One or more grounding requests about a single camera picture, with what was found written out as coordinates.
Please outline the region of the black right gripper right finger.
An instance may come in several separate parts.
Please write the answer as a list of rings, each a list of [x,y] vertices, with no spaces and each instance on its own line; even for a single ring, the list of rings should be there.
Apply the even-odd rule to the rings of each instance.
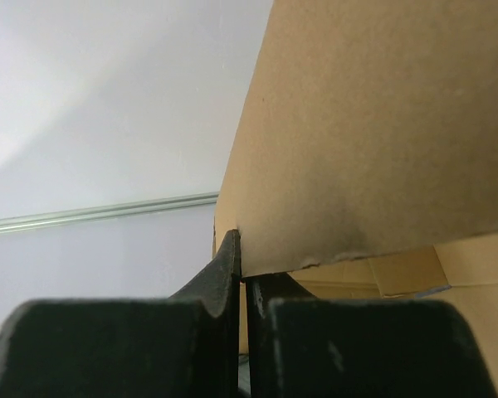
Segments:
[[[255,397],[495,397],[449,303],[321,299],[288,274],[246,279]]]

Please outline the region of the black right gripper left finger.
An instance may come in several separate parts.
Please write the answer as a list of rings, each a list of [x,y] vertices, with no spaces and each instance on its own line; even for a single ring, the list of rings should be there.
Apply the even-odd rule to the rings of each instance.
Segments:
[[[38,299],[0,328],[0,397],[234,397],[241,239],[168,298]]]

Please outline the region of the brown cardboard box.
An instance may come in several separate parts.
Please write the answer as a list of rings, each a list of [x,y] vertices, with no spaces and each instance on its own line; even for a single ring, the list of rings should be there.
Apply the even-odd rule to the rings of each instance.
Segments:
[[[215,215],[245,276],[491,235],[498,1],[272,4]]]

